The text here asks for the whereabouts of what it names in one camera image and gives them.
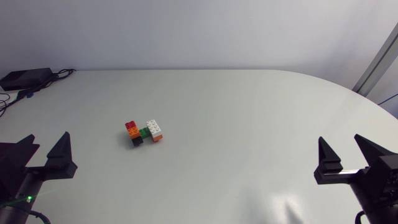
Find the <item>green lego brick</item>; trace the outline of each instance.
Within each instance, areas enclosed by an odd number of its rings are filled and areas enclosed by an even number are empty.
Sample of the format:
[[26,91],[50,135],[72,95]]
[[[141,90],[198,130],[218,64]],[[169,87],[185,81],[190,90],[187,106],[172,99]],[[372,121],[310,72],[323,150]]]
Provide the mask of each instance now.
[[139,130],[139,132],[141,134],[142,139],[148,138],[150,136],[150,131],[148,128],[142,128]]

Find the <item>black cable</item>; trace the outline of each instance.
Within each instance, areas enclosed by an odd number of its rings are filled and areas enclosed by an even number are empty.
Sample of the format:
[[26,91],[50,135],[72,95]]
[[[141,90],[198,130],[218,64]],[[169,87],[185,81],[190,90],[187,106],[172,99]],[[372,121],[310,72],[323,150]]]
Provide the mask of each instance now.
[[382,105],[383,103],[385,103],[385,102],[387,102],[387,101],[393,99],[393,98],[396,97],[396,96],[398,96],[398,94],[395,94],[394,96],[392,96],[392,97],[390,97],[390,98],[384,100],[383,102],[379,103],[378,105]]
[[1,113],[0,114],[0,118],[4,114],[4,112],[6,112],[6,109],[8,107],[10,107],[11,105],[13,105],[14,103],[17,103],[19,100],[25,98],[26,96],[29,96],[29,95],[37,92],[37,91],[40,91],[40,90],[42,90],[44,88],[49,87],[52,83],[54,83],[56,81],[63,80],[64,78],[69,77],[74,71],[76,71],[76,70],[75,69],[62,69],[61,71],[59,71],[57,73],[53,73],[53,76],[51,76],[48,80],[46,80],[45,82],[43,82],[39,86],[19,91],[18,95],[17,95],[17,98],[14,101],[12,101],[10,103],[6,103],[5,101],[9,100],[9,98],[4,100],[4,106],[0,107],[0,113]]
[[365,215],[363,211],[358,212],[355,217],[355,224],[362,224],[361,223],[361,216]]
[[29,215],[36,216],[36,218],[41,219],[44,222],[44,224],[51,224],[50,220],[45,215],[41,214],[40,212],[30,211]]
[[7,109],[7,102],[6,101],[9,100],[11,97],[7,93],[0,93],[0,95],[6,95],[8,97],[6,100],[0,100],[1,103],[4,103],[4,106],[0,107],[0,111],[2,111],[2,113],[0,114],[0,118],[1,118],[1,116],[6,112],[6,109]]

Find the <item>black device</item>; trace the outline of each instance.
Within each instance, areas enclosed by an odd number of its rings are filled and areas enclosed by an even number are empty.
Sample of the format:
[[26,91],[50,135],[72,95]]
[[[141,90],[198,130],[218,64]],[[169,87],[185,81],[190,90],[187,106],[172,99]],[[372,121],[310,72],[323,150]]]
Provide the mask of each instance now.
[[2,78],[0,80],[0,86],[5,91],[23,90],[41,86],[53,76],[54,74],[50,68],[15,71],[10,72],[8,75]]
[[360,170],[343,170],[341,159],[320,137],[319,165],[314,172],[318,184],[349,184],[361,204],[355,223],[365,214],[372,224],[398,223],[398,154],[355,135],[369,166]]
[[68,132],[47,154],[44,166],[26,167],[39,148],[33,144],[34,138],[31,134],[18,143],[0,142],[0,224],[24,224],[29,214],[45,220],[42,214],[32,211],[43,182],[75,175],[77,166],[72,161]]

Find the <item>white table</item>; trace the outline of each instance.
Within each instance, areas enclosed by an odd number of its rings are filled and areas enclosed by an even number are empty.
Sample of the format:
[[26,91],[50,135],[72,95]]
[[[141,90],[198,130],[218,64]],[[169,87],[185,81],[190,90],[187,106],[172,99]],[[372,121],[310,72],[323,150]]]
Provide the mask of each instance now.
[[[124,123],[150,119],[164,138],[133,147]],[[0,127],[2,142],[36,136],[29,166],[70,132],[75,177],[45,182],[33,207],[52,223],[354,223],[350,187],[315,182],[319,136],[345,169],[366,166],[356,133],[398,151],[382,108],[275,70],[76,72],[10,107]]]

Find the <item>lego brick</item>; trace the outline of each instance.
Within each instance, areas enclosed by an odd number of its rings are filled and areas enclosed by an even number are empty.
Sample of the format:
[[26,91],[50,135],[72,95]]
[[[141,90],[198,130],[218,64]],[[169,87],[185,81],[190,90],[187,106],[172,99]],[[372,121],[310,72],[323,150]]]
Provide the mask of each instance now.
[[133,128],[129,128],[127,131],[129,132],[129,135],[130,135],[131,139],[135,139],[136,137],[141,136],[139,131],[138,131],[137,126],[135,126]]
[[140,136],[135,139],[132,139],[131,141],[134,146],[139,146],[141,143],[144,142]]
[[162,134],[162,130],[160,130],[159,125],[157,125],[154,119],[147,121],[147,127],[150,131],[150,135],[152,136],[152,138],[156,138],[157,136],[160,136]]
[[163,138],[163,135],[161,134],[160,136],[154,137],[154,141],[157,142]]
[[136,123],[134,121],[130,121],[130,122],[124,124],[124,125],[126,125],[127,129],[136,127]]
[[139,133],[141,134],[142,139],[148,138],[150,136],[150,131],[148,128],[140,129]]

